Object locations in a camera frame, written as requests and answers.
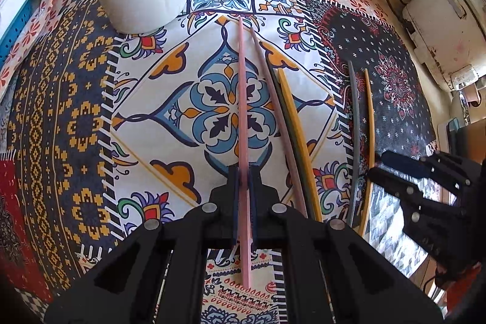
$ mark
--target red patterned fabric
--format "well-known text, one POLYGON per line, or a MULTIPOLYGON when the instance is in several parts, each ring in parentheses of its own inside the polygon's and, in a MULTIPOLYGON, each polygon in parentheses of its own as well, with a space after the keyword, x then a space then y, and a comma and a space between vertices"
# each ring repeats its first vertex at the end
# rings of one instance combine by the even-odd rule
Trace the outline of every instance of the red patterned fabric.
POLYGON ((25 233, 13 161, 0 161, 0 222, 0 270, 14 287, 50 303, 53 297, 39 271, 25 233))

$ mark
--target table surface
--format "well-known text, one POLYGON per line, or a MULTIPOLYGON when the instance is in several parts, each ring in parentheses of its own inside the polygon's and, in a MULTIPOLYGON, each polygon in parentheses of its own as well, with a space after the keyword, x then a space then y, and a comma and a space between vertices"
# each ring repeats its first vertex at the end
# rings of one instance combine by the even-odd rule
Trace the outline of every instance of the table surface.
MULTIPOLYGON (((25 233, 41 274, 15 286, 39 315, 144 220, 181 218, 225 183, 239 153, 239 15, 249 160, 283 203, 295 197, 251 27, 289 81, 325 220, 346 217, 352 172, 368 168, 363 117, 360 169, 352 169, 347 59, 362 115, 370 71, 377 150, 418 158, 434 149, 415 67, 378 0, 187 0, 179 17, 144 35, 115 32, 98 0, 65 3, 10 84, 4 116, 21 208, 9 224, 25 233)), ((422 188, 437 194, 434 184, 422 188)), ((425 255, 399 218, 398 201, 374 189, 370 242, 410 276, 425 255)), ((252 253, 250 289, 239 271, 237 247, 210 252, 202 322, 286 322, 280 253, 252 253)))

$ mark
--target pink chopstick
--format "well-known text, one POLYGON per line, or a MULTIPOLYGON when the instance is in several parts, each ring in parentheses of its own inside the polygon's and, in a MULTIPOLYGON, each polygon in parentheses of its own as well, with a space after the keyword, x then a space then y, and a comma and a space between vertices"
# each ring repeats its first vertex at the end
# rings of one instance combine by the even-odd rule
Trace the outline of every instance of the pink chopstick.
POLYGON ((243 287, 250 288, 251 229, 250 195, 248 193, 248 125, 246 119, 246 65, 243 47, 243 20, 238 27, 239 80, 238 80, 238 166, 240 168, 240 197, 238 210, 238 235, 240 237, 240 262, 243 287))
POLYGON ((251 28, 251 36, 257 50, 257 55, 262 65, 263 75, 267 82, 268 91, 270 92, 270 99, 274 108, 274 114, 276 117, 277 125, 280 129, 280 135, 283 141, 283 148, 285 150, 285 156, 287 157, 287 164, 289 166, 290 178, 292 179, 293 192, 296 198, 297 210, 300 211, 304 217, 307 217, 307 210, 305 207, 304 193, 302 191, 302 185, 300 184, 299 171, 297 169, 296 158, 293 154, 292 143, 290 142, 289 131, 287 130, 287 124, 283 118, 282 108, 280 106, 279 97, 276 94, 275 85, 270 75, 269 65, 265 61, 265 57, 262 53, 262 48, 258 44, 258 38, 253 27, 251 28))

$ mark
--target metal screw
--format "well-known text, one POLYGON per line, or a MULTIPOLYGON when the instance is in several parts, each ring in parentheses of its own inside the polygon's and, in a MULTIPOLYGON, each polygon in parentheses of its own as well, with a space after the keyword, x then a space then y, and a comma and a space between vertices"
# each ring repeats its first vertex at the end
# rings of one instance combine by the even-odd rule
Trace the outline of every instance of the metal screw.
POLYGON ((329 221, 329 226, 336 231, 341 231, 346 227, 346 223, 339 219, 332 219, 329 221))
POLYGON ((203 212, 206 212, 206 213, 214 213, 217 209, 217 205, 213 202, 206 202, 202 209, 203 209, 203 212))
POLYGON ((287 206, 283 203, 276 203, 272 206, 274 213, 285 213, 287 211, 287 206))
POLYGON ((160 221, 157 219, 148 219, 143 223, 143 226, 148 231, 153 231, 154 229, 157 229, 159 225, 160 225, 160 221))

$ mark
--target navy and yellow patterned fabric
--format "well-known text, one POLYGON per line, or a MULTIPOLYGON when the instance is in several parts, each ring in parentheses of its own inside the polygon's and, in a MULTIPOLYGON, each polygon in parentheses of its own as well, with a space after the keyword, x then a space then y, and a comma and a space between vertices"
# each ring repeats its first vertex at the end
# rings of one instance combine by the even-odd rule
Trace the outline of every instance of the navy and yellow patterned fabric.
POLYGON ((98 140, 117 33, 98 0, 70 0, 63 13, 20 69, 7 136, 27 236, 52 295, 89 267, 85 246, 96 261, 116 245, 98 140))

